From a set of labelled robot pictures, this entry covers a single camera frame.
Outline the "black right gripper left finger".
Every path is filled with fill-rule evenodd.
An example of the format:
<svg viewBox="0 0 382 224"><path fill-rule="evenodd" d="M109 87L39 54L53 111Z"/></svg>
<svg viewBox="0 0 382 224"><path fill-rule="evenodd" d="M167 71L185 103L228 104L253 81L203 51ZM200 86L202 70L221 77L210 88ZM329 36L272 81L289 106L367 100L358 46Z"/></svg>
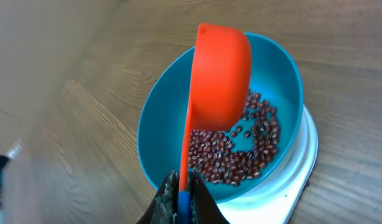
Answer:
<svg viewBox="0 0 382 224"><path fill-rule="evenodd" d="M176 224L178 191L179 173L172 170L137 224Z"/></svg>

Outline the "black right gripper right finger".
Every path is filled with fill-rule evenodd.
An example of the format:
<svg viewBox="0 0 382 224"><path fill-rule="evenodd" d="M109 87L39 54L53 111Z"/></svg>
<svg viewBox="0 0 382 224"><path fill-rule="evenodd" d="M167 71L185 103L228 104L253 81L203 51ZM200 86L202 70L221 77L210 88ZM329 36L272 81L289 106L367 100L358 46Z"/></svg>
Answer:
<svg viewBox="0 0 382 224"><path fill-rule="evenodd" d="M211 196L202 176L189 171L187 192L190 194L191 224L230 224Z"/></svg>

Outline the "orange measuring scoop blue handle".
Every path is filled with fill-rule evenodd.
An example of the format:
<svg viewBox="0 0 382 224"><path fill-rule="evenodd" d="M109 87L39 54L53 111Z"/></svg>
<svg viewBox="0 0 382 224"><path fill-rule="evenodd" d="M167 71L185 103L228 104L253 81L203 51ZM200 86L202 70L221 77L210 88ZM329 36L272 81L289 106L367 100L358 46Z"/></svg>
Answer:
<svg viewBox="0 0 382 224"><path fill-rule="evenodd" d="M226 131L243 113L251 78L251 46L240 30L209 23L198 27L190 76L179 174L177 222L190 223L188 178L192 130Z"/></svg>

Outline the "blue plastic bowl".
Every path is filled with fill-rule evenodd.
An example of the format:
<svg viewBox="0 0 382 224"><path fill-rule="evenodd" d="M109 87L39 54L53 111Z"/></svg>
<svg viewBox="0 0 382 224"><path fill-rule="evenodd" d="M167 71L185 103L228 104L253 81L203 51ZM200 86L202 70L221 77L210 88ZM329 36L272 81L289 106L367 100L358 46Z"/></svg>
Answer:
<svg viewBox="0 0 382 224"><path fill-rule="evenodd" d="M261 172L240 186L207 184L216 203L242 197L260 187L287 156L304 110L304 91L295 61L277 42L247 33L252 50L250 88L260 92L277 109L279 152ZM153 86L142 109L137 129L139 163L148 182L158 189L166 175L178 171L194 49L178 57Z"/></svg>

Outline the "red beans in bowl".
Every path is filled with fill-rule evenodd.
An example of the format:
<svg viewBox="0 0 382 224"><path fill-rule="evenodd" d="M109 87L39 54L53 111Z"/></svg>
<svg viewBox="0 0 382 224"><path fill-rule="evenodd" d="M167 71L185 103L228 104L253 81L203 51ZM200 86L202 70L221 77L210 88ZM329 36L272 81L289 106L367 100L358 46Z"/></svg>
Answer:
<svg viewBox="0 0 382 224"><path fill-rule="evenodd" d="M279 153L277 108L259 92L249 91L240 121L227 131L191 131L189 167L204 181L237 187L260 178Z"/></svg>

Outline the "white digital kitchen scale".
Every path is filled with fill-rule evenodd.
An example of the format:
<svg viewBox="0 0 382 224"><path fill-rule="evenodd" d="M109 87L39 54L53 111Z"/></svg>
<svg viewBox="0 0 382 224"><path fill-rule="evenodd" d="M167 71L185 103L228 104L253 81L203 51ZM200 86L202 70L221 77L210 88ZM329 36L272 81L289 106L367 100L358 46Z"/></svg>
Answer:
<svg viewBox="0 0 382 224"><path fill-rule="evenodd" d="M219 203L230 223L287 223L314 169L317 128L304 108L294 143L282 162L260 184L233 200Z"/></svg>

